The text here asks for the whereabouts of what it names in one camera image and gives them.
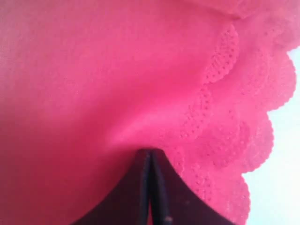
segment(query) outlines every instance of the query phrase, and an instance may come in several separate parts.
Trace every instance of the pink doily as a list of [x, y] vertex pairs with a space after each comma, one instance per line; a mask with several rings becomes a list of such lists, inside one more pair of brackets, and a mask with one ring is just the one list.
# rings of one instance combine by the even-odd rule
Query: pink doily
[[0, 218], [68, 224], [134, 151], [165, 150], [209, 206], [245, 224], [241, 174], [292, 97], [298, 0], [10, 0], [0, 7]]

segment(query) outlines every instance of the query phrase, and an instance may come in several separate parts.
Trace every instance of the pink fabric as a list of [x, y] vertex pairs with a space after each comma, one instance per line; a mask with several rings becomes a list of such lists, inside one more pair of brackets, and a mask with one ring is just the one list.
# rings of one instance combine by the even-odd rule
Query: pink fabric
[[0, 7], [0, 218], [68, 224], [134, 151], [163, 148], [245, 224], [241, 174], [269, 156], [293, 95], [298, 0], [10, 0]]

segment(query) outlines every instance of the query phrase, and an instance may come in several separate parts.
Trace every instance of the white background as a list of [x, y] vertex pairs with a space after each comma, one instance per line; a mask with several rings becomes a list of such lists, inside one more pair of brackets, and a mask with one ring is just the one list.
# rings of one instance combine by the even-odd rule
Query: white background
[[270, 158], [243, 175], [251, 199], [247, 225], [300, 225], [300, 47], [288, 54], [297, 88], [288, 103], [268, 112], [275, 137]]

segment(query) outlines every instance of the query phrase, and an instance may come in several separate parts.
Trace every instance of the black object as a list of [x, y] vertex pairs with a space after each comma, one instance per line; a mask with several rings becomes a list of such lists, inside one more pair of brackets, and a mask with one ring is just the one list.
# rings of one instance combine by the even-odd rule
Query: black object
[[233, 225], [199, 199], [162, 150], [139, 150], [111, 193], [73, 225]]

